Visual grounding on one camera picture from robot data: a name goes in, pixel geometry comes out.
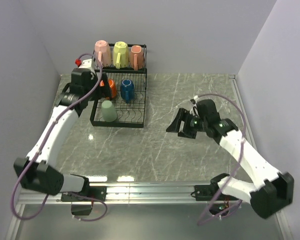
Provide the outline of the pale pink mug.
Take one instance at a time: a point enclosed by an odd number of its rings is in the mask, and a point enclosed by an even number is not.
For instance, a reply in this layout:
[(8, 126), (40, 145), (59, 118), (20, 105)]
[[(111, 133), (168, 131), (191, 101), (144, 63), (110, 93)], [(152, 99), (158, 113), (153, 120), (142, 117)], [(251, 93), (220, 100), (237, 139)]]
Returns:
[(98, 67), (109, 67), (112, 64), (111, 47), (105, 40), (98, 40), (94, 45)]

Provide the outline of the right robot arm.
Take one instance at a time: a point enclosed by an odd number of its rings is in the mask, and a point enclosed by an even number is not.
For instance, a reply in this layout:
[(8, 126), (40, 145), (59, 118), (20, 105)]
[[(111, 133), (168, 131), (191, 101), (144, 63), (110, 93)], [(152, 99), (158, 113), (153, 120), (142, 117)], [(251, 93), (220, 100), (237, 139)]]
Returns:
[(292, 175), (282, 173), (268, 163), (247, 142), (233, 121), (220, 117), (212, 99), (195, 97), (191, 103), (191, 110), (179, 108), (166, 132), (189, 139), (195, 139), (198, 132), (206, 133), (237, 161), (251, 179), (251, 182), (246, 182), (236, 179), (233, 174), (222, 173), (212, 178), (209, 185), (194, 186), (192, 196), (196, 201), (209, 201), (206, 211), (220, 217), (225, 217), (232, 208), (229, 201), (246, 202), (263, 219), (290, 205), (294, 193)]

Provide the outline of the salmon floral mug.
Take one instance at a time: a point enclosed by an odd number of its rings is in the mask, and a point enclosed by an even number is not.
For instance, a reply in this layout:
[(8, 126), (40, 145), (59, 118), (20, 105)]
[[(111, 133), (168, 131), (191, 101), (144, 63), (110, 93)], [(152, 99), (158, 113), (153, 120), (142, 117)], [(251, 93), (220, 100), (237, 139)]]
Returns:
[(129, 63), (135, 71), (138, 71), (144, 67), (144, 50), (140, 45), (133, 45), (130, 48)]

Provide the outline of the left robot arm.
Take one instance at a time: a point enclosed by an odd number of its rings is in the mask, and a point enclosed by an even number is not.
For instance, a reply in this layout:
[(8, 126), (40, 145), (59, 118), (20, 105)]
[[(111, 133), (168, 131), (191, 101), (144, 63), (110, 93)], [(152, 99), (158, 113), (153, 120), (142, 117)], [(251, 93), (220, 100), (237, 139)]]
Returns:
[(63, 143), (89, 101), (110, 94), (105, 72), (99, 74), (88, 68), (75, 68), (72, 71), (71, 81), (57, 98), (38, 142), (26, 157), (18, 157), (13, 164), (23, 189), (52, 196), (72, 192), (79, 201), (90, 197), (87, 177), (63, 174), (55, 167)]

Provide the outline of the light green tumbler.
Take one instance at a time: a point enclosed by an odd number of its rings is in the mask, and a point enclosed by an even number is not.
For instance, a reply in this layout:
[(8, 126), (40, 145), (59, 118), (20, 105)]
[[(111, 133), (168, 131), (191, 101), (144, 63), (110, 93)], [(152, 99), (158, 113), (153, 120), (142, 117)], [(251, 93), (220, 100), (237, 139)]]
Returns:
[(117, 120), (117, 111), (115, 109), (115, 106), (110, 100), (105, 100), (101, 104), (101, 112), (104, 121), (106, 122), (114, 122)]

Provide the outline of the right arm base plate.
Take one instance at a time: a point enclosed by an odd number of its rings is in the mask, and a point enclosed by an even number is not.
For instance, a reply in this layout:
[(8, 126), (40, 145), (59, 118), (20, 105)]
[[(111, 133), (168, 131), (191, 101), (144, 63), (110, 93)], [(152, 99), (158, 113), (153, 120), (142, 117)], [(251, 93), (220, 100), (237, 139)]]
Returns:
[(197, 202), (211, 201), (219, 190), (218, 186), (213, 184), (199, 184), (194, 186), (194, 198)]

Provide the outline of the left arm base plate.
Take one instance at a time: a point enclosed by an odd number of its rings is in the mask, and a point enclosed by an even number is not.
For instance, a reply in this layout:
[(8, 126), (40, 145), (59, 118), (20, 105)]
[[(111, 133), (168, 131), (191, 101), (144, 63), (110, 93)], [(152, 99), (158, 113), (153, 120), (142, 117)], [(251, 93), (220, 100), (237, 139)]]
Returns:
[(106, 186), (89, 186), (81, 192), (68, 192), (61, 194), (62, 202), (94, 202), (95, 200), (105, 201), (107, 194)]

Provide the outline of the yellow-green faceted mug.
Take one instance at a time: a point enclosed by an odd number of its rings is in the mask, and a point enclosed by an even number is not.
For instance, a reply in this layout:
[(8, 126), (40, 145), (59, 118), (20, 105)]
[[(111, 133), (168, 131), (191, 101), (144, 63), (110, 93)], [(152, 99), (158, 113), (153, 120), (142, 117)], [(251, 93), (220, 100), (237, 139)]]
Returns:
[(123, 41), (117, 41), (112, 51), (113, 65), (117, 69), (129, 66), (129, 48), (128, 44)]

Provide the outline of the orange mug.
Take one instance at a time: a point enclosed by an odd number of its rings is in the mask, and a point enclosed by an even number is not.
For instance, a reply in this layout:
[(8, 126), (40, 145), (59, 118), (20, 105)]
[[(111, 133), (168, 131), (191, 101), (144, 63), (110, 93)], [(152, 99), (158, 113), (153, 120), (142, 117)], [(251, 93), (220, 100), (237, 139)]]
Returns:
[(109, 87), (111, 89), (111, 97), (115, 99), (117, 97), (117, 87), (116, 83), (112, 78), (108, 79)]

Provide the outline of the blue mug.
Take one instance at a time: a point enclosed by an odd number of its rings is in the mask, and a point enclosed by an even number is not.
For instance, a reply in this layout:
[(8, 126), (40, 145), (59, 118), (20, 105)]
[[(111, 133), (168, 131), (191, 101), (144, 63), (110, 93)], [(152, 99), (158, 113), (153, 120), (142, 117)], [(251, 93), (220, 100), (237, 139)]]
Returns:
[(120, 85), (120, 96), (129, 104), (135, 97), (135, 86), (132, 80), (124, 79)]

